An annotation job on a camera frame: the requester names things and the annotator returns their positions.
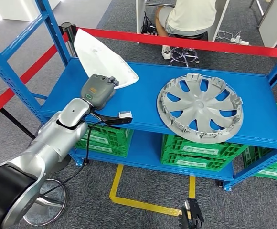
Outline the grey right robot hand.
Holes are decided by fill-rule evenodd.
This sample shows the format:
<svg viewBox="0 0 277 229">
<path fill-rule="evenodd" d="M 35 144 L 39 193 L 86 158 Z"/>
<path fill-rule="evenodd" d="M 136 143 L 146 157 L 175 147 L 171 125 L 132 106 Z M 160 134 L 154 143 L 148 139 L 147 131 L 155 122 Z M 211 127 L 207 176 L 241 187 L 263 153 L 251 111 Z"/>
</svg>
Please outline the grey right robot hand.
<svg viewBox="0 0 277 229">
<path fill-rule="evenodd" d="M 181 214 L 178 216 L 181 229 L 201 229 L 204 219 L 195 198 L 188 198 L 181 207 Z"/>
</svg>

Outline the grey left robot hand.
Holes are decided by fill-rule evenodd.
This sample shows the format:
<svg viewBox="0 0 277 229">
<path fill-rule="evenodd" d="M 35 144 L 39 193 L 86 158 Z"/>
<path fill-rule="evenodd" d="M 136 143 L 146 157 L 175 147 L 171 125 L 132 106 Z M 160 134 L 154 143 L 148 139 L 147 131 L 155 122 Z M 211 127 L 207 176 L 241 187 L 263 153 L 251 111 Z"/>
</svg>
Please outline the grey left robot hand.
<svg viewBox="0 0 277 229">
<path fill-rule="evenodd" d="M 80 95 L 95 109 L 101 110 L 114 95 L 116 86 L 119 86 L 119 81 L 113 76 L 93 74 L 83 85 Z"/>
</svg>

